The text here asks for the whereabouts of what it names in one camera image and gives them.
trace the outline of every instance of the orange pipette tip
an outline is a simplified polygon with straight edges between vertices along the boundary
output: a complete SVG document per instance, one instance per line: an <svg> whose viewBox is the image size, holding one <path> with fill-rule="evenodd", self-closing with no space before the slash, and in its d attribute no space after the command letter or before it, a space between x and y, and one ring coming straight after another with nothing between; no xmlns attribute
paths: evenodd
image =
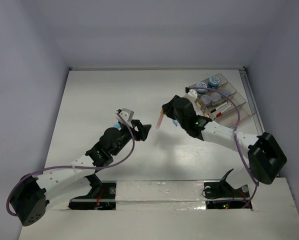
<svg viewBox="0 0 299 240"><path fill-rule="evenodd" d="M160 126L162 124L162 121L163 121L163 118L164 118L164 111L163 111L163 108L162 108L161 111L160 111L159 119L158 119L157 124L156 124L156 129L160 128Z"/></svg>

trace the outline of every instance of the plastic tray compartment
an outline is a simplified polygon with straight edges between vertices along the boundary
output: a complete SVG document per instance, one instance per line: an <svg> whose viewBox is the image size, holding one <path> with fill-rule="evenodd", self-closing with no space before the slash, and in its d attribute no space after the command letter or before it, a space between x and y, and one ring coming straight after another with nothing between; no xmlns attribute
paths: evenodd
<svg viewBox="0 0 299 240"><path fill-rule="evenodd" d="M229 95L228 98L234 102L234 104L237 106L237 108L239 110L240 123L242 123L242 121L249 119L253 114L255 114L256 111L252 107L250 107L249 103L246 102L246 100L242 97L242 95L240 93L235 92L235 93ZM216 115L220 111L215 111L215 112L211 113L211 111L213 109L215 109L217 106L223 104L225 101L226 101L225 99L222 99L222 100L214 103L212 106L206 107L204 105L204 103L201 101L201 99L197 98L196 104L197 104L197 106L200 107L204 116L213 119L214 121L216 121L217 123L219 123L225 127L231 128L237 123L237 120L238 120L238 114L233 105L219 117L216 117Z"/></svg>
<svg viewBox="0 0 299 240"><path fill-rule="evenodd" d="M216 75L214 75L214 76L216 76L216 77L219 77L219 79L220 79L220 82L219 82L219 85L218 85L218 87L217 88L219 88L220 86L222 86L222 85L224 85L224 84L227 84L229 81L222 75L222 74L216 74ZM210 78L207 78L207 79L205 79L205 80L203 80L203 81L201 81L201 82L203 82L203 83L205 83L206 85L208 85L208 83L209 83L209 80L210 80ZM191 88L195 88L196 87L196 83L194 84L194 85L192 85L192 86L190 86Z"/></svg>
<svg viewBox="0 0 299 240"><path fill-rule="evenodd" d="M233 95L233 94L235 94L235 93L237 93L237 90L236 90L236 88L235 87L233 87L233 85L232 84L230 84L229 82L228 83L225 83L225 84L223 84L222 86L218 86L218 88L216 89L216 90L218 90L218 91L220 91L220 92L222 92L222 90L227 90L227 92L229 92L229 95L228 95L228 97L229 96L231 96L231 95Z"/></svg>

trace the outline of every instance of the red wire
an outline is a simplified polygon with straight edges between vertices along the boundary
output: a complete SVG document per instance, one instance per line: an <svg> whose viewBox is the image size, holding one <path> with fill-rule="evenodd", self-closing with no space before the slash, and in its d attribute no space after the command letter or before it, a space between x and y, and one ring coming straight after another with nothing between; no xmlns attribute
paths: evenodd
<svg viewBox="0 0 299 240"><path fill-rule="evenodd" d="M239 194L241 194L243 196L244 200L246 200L245 194L241 190L238 190L238 192L239 192Z"/></svg>
<svg viewBox="0 0 299 240"><path fill-rule="evenodd" d="M99 201L100 201L100 199L101 199L101 197L102 197L103 191L104 191L104 189L102 189L102 190L100 191L100 194L99 194L99 196L98 196L98 198L97 198L97 200L96 200L96 207L98 207L98 206L100 205Z"/></svg>

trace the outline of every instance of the clear plastic organizer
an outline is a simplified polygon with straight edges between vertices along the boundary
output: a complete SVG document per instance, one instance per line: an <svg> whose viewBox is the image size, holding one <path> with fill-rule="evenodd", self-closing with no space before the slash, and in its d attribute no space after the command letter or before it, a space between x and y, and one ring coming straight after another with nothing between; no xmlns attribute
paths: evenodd
<svg viewBox="0 0 299 240"><path fill-rule="evenodd" d="M219 86L215 89L220 92L224 89L227 90L227 92L229 93L229 95L227 97L234 102L234 104L237 106L237 108L239 110L239 114L240 114L239 122L242 123L243 121L246 121L247 119L252 117L256 112L255 109L249 105L249 103L245 100L245 98L242 97L242 95L236 90L236 88L233 87L233 85L230 84L229 81L222 74L219 73L215 76L219 77L219 79L220 79ZM203 80L202 82L208 84L209 78ZM203 101L201 100L201 96L203 96L203 95L210 96L212 93L214 93L214 92L208 91L203 94L198 94L198 97L196 100L196 105L200 108L200 110L202 111L204 116L213 119L214 121L216 121L217 123L219 123L225 127L228 127L228 128L234 127L234 125L238 121L238 114L233 105L231 107L229 107L220 116L217 116L217 114L220 113L222 108L220 108L219 110L213 111L218 106L221 106L222 104L227 102L226 99L222 98L218 101L211 102L208 106L206 106L203 103Z"/></svg>

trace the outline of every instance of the robotic arm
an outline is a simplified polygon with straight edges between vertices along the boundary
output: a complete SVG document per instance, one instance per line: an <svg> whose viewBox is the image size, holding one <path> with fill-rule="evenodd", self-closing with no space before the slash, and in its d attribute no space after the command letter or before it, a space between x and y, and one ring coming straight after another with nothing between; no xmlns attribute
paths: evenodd
<svg viewBox="0 0 299 240"><path fill-rule="evenodd" d="M238 151L233 129L222 126L211 118L196 114L194 109L196 98L197 93L193 90L184 97L176 95L162 106L163 112L168 118L177 120L191 137ZM263 184L271 184L287 162L275 138L267 132L259 136L237 132L236 136L243 156L249 161L247 166L253 177ZM251 182L252 179L245 167L230 169L209 191L213 193L213 197L221 198L229 196L228 192L233 193Z"/></svg>
<svg viewBox="0 0 299 240"><path fill-rule="evenodd" d="M191 90L184 97L176 95L162 106L163 113L177 120L191 137L238 151L232 129L196 113L196 98L197 93ZM117 119L121 129L106 129L99 142L79 159L70 165L45 169L39 175L24 176L7 200L6 206L10 203L15 211L15 214L10 214L18 216L23 226L29 226L53 206L77 199L78 193L84 197L99 196L102 182L95 173L119 164L109 166L113 162L112 156L116 156L132 138L145 141L151 129L151 125L142 125L139 120L133 119L134 112L131 110L123 108L116 113L119 114ZM236 132L236 136L243 156L248 159L248 168L253 177L261 183L271 184L287 161L275 138L267 132L259 136ZM230 169L220 181L214 184L207 182L210 189L206 193L213 198L231 198L236 189L251 181L245 167Z"/></svg>
<svg viewBox="0 0 299 240"><path fill-rule="evenodd" d="M102 182L95 175L98 172L95 167L108 168L113 162L112 156L116 156L132 137L135 141L147 139L151 125L142 125L139 120L133 119L134 112L126 108L118 110L117 114L120 116L116 118L121 129L106 129L99 142L79 159L70 165L60 166L59 169L46 171L35 177L26 175L23 177L26 179L21 179L9 202L23 226L32 225L53 206L77 197L73 195L77 195L77 191L73 190L81 189L82 184L91 186L88 196L99 194ZM130 126L133 136L124 123Z"/></svg>

